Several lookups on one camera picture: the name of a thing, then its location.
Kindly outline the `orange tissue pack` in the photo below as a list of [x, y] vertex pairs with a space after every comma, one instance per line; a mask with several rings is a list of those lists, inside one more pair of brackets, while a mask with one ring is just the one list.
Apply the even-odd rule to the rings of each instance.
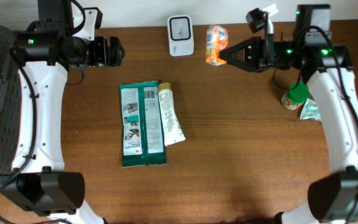
[[210, 25], [206, 32], [206, 63], [215, 66], [226, 64], [225, 60], [219, 58], [219, 53], [227, 47], [227, 30], [219, 25]]

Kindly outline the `green lid jar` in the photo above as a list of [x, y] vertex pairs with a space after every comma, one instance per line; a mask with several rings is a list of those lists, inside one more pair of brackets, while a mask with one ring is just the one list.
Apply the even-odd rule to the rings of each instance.
[[308, 87], [303, 82], [293, 83], [282, 96], [282, 105], [288, 110], [298, 109], [310, 97]]

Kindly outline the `light green pouch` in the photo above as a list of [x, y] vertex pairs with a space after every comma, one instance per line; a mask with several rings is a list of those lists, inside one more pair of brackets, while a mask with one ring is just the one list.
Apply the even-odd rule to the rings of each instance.
[[312, 119], [312, 120], [321, 122], [319, 109], [318, 109], [317, 104], [314, 100], [308, 98], [305, 101], [305, 103], [303, 105], [303, 109], [300, 113], [300, 119]]

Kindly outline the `green wipes packet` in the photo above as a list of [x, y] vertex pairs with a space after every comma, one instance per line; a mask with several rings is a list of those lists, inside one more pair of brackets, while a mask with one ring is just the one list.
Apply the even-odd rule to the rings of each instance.
[[119, 86], [122, 114], [122, 166], [167, 163], [158, 99], [158, 81]]

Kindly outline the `white cream tube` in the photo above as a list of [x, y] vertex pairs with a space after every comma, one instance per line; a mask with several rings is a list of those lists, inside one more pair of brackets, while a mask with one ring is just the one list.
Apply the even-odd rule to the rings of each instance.
[[182, 142], [186, 139], [175, 113], [172, 86], [169, 83], [158, 85], [158, 99], [162, 119], [164, 145]]

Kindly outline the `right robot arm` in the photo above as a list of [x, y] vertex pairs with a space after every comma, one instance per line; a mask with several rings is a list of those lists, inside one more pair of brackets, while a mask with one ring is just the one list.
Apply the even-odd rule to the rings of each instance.
[[358, 222], [358, 98], [348, 49], [332, 43], [331, 7], [300, 4], [290, 41], [274, 39], [271, 10], [254, 9], [246, 20], [253, 36], [224, 49], [219, 56], [247, 72], [270, 68], [300, 71], [319, 109], [329, 151], [330, 174], [308, 187], [296, 209], [280, 212], [272, 223]]

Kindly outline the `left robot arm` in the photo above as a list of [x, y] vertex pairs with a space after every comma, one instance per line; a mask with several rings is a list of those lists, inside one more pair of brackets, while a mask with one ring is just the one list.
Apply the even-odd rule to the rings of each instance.
[[21, 81], [18, 145], [0, 194], [48, 223], [104, 223], [85, 200], [85, 180], [67, 172], [61, 147], [62, 99], [71, 67], [116, 67], [117, 37], [95, 35], [102, 12], [77, 1], [39, 1], [39, 18], [10, 49]]

